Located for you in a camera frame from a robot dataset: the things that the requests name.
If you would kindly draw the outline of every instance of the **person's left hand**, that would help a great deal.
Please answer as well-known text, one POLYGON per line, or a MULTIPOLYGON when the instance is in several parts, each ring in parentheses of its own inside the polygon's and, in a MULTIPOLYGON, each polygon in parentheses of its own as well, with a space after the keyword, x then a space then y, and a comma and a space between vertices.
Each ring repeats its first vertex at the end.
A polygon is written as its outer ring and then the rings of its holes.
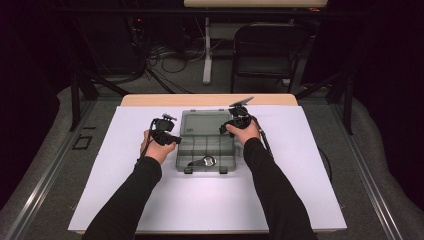
POLYGON ((154 141, 151 136, 150 136, 150 139, 148 140, 147 139, 148 136, 149 136, 149 130, 144 131, 144 140, 141 143, 140 155, 143 152, 144 148, 146 148, 147 141, 151 141, 151 143, 149 144, 149 147, 147 148, 145 156, 154 158, 156 161, 159 162, 159 164, 162 164, 165 161, 166 156, 168 156, 168 154, 175 149, 175 146, 177 144, 173 142, 169 145, 162 146, 158 144, 156 141, 154 141))

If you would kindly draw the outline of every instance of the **white table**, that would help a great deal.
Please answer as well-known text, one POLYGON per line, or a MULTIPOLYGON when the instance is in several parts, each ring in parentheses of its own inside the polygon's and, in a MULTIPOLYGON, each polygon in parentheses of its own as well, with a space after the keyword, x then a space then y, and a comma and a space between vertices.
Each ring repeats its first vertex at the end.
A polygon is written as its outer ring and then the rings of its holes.
MULTIPOLYGON (((327 0, 184 0, 185 7, 193 8, 324 8, 327 0)), ((205 23, 205 67, 203 84, 211 83, 212 54, 211 54, 211 25, 209 18, 205 23)))
MULTIPOLYGON (((132 172, 142 133, 153 118, 166 112, 180 120, 183 110, 228 108, 227 105, 247 96, 127 96, 112 119, 69 230, 84 233, 97 212, 132 172)), ((248 111, 259 119, 267 133, 275 160, 304 202, 313 230, 345 229, 346 223, 302 108, 296 106, 290 94, 254 96, 251 102, 255 105, 247 106, 248 111)), ((178 135, 179 128, 180 121, 177 121, 172 134, 178 135)), ((268 231, 250 170, 242 156, 236 158, 236 170, 228 174, 184 174, 175 167, 176 153, 169 154, 162 165, 163 177, 146 204, 136 233, 268 231)))

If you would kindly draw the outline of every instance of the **gray floor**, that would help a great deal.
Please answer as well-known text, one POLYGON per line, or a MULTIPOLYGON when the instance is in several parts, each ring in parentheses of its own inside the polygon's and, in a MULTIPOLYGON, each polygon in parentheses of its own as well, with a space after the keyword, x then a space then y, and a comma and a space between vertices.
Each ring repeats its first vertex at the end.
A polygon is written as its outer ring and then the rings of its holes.
MULTIPOLYGON (((165 61, 169 64, 166 66, 176 69, 180 64, 172 59, 165 61)), ((195 93, 229 92, 229 59, 214 60, 212 83, 208 86, 202 84, 202 60, 189 61, 183 71, 174 74, 164 73, 160 65, 155 69, 170 81, 195 93)), ((302 67, 293 92, 302 89, 298 86, 301 72, 302 67)), ((146 76, 121 86, 133 93, 166 93, 157 82, 146 76)), ((239 81, 236 89, 236 92, 285 92, 286 88, 271 80, 259 85, 255 81, 243 82, 242 85, 239 81)), ((54 126, 0 213, 0 239, 7 236, 10 239, 81 238, 67 231, 67 227, 121 100, 105 87, 98 86, 98 90, 101 97, 96 102, 86 102, 82 97, 83 122, 72 134, 68 132, 71 126, 70 90, 65 89, 58 95, 61 109, 54 126), (90 146, 87 150, 72 150, 80 134, 92 137, 90 146), (30 201, 34 196, 39 200, 37 203, 30 201)), ((366 109, 359 102, 354 102, 354 135, 349 136, 340 125, 340 107, 327 105, 323 100, 325 92, 326 89, 318 91, 299 104, 306 113, 318 147, 331 163, 334 191, 343 206, 348 229, 319 234, 319 239, 424 239, 424 214, 404 196, 388 172, 378 129, 366 109)))

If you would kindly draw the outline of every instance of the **person's arm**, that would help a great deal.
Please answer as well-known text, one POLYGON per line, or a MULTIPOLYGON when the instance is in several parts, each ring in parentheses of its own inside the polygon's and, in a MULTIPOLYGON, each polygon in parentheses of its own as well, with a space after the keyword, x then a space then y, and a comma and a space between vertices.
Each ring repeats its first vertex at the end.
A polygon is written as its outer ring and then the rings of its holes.
MULTIPOLYGON (((144 133, 145 138, 140 152, 146 147, 147 134, 148 131, 144 133)), ((175 143, 160 146, 152 141, 145 157, 138 161, 127 180, 94 217, 83 239, 132 240, 144 206, 162 177, 160 165, 165 161, 168 153, 174 149, 175 143)))
POLYGON ((256 124, 246 129, 227 126, 244 145, 256 192, 264 210, 270 239, 317 239, 301 199, 260 141, 256 124))

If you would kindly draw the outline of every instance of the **black sleeve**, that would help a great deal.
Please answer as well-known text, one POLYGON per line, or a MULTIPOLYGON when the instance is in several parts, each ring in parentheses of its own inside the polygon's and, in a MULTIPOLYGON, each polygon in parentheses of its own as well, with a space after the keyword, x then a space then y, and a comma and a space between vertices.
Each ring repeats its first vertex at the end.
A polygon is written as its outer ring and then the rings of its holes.
POLYGON ((160 164, 145 157, 97 213, 83 239, 133 239, 144 206, 162 177, 160 164))
POLYGON ((249 139, 243 155, 252 171, 270 239, 317 239, 302 200, 261 141, 249 139))

